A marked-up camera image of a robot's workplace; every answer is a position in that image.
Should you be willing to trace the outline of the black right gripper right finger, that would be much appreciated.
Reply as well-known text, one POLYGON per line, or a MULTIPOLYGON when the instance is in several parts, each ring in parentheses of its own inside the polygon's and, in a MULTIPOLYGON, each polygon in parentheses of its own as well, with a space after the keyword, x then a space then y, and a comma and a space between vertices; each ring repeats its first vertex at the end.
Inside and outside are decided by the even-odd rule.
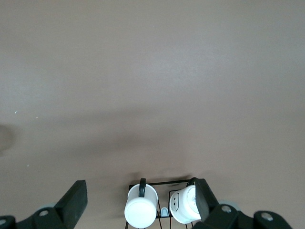
POLYGON ((220 204, 205 179, 191 178, 195 185, 196 206, 201 221, 194 229, 290 229, 291 226, 279 214, 257 211, 253 217, 245 215, 232 205, 220 204))

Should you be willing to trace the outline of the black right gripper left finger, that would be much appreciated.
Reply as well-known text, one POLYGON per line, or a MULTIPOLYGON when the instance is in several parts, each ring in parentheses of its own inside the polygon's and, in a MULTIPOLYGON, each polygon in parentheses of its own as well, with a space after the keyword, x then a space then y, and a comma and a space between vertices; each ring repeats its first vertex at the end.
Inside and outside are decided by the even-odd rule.
POLYGON ((17 222, 14 216, 0 217, 2 229, 73 229, 88 204, 85 180, 77 180, 53 207, 37 210, 17 222))

